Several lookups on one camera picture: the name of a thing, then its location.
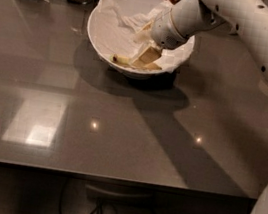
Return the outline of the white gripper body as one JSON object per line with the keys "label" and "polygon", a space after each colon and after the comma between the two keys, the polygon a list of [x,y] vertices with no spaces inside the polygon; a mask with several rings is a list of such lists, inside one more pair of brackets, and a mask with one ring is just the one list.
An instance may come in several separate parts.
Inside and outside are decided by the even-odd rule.
{"label": "white gripper body", "polygon": [[171,9],[165,9],[157,14],[152,20],[147,22],[136,34],[134,41],[155,42],[156,45],[163,49],[175,50],[187,42],[176,29],[172,20]]}

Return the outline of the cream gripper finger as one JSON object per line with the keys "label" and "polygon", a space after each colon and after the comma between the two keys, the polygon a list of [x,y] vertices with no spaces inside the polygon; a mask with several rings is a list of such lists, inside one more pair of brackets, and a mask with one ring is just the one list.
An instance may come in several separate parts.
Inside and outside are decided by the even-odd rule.
{"label": "cream gripper finger", "polygon": [[142,46],[139,48],[139,51],[130,59],[130,66],[134,67],[142,67],[144,66],[145,62],[144,57],[147,52],[147,45]]}
{"label": "cream gripper finger", "polygon": [[147,52],[145,53],[145,57],[143,61],[145,62],[145,64],[149,64],[159,59],[161,55],[162,55],[162,52],[160,49],[156,49],[153,46],[148,46]]}

